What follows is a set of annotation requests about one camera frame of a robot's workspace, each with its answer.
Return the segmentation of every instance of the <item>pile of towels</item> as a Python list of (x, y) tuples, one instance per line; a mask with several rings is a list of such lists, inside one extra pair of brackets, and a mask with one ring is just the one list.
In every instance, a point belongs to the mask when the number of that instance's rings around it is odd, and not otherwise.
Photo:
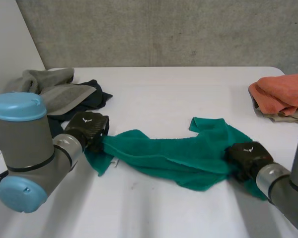
[(10, 81), (4, 92), (36, 93), (47, 109), (52, 137), (63, 133), (61, 123), (71, 120), (77, 112), (104, 107), (113, 95), (102, 91), (95, 79), (73, 84), (74, 69), (55, 71), (25, 70), (22, 77)]
[(254, 108), (273, 121), (298, 123), (298, 74), (264, 77), (248, 88)]

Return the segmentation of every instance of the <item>green towel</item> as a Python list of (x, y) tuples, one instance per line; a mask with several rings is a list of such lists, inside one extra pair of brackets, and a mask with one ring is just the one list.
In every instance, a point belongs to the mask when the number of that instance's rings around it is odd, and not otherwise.
[[(224, 160), (225, 149), (237, 142), (252, 141), (226, 124), (224, 119), (193, 118), (189, 130), (198, 135), (183, 139), (150, 139), (139, 130), (130, 130), (117, 136), (105, 136), (104, 152), (86, 151), (85, 154), (99, 176), (116, 156), (147, 175), (205, 191), (233, 173), (234, 168)], [(255, 182), (248, 182), (245, 187), (252, 195), (265, 198)]]

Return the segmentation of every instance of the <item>concrete wall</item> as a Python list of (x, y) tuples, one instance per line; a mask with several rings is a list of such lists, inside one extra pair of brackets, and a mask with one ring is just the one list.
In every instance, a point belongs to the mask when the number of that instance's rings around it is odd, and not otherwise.
[(298, 0), (17, 0), (46, 68), (298, 72)]

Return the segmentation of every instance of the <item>white table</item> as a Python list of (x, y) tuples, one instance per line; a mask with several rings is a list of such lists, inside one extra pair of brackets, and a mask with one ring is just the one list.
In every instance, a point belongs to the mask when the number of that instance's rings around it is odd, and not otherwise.
[[(247, 87), (272, 67), (76, 68), (76, 82), (97, 79), (114, 97), (100, 113), (109, 134), (140, 129), (151, 138), (195, 136), (192, 117), (224, 118), (292, 166), (298, 124), (257, 116)], [(32, 214), (0, 203), (0, 238), (298, 238), (268, 202), (223, 181), (194, 192), (143, 175), (123, 162), (104, 176), (81, 159), (48, 201)]]

